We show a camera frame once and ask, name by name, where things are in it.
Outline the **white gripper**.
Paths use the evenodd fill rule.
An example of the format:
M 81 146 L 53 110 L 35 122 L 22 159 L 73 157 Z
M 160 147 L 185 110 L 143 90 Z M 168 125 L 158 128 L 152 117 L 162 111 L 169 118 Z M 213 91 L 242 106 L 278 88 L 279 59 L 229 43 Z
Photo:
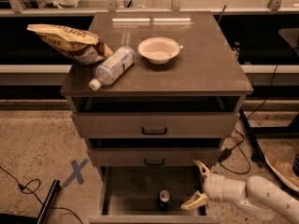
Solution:
M 193 163 L 199 168 L 201 176 L 205 179 L 204 193 L 196 191 L 193 196 L 180 208 L 191 211 L 207 204 L 208 199 L 217 203 L 230 203 L 237 207 L 248 204 L 246 182 L 227 178 L 223 175 L 212 174 L 199 160 Z

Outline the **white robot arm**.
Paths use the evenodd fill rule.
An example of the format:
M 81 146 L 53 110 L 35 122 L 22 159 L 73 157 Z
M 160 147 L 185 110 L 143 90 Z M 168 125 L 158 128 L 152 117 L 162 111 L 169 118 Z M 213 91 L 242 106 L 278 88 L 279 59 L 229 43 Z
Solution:
M 277 185 L 261 176 L 251 176 L 247 181 L 227 178 L 212 173 L 201 161 L 193 163 L 203 177 L 203 193 L 196 191 L 180 208 L 193 210 L 208 202 L 229 203 L 247 215 L 272 219 L 279 214 L 291 224 L 299 224 L 299 201 Z

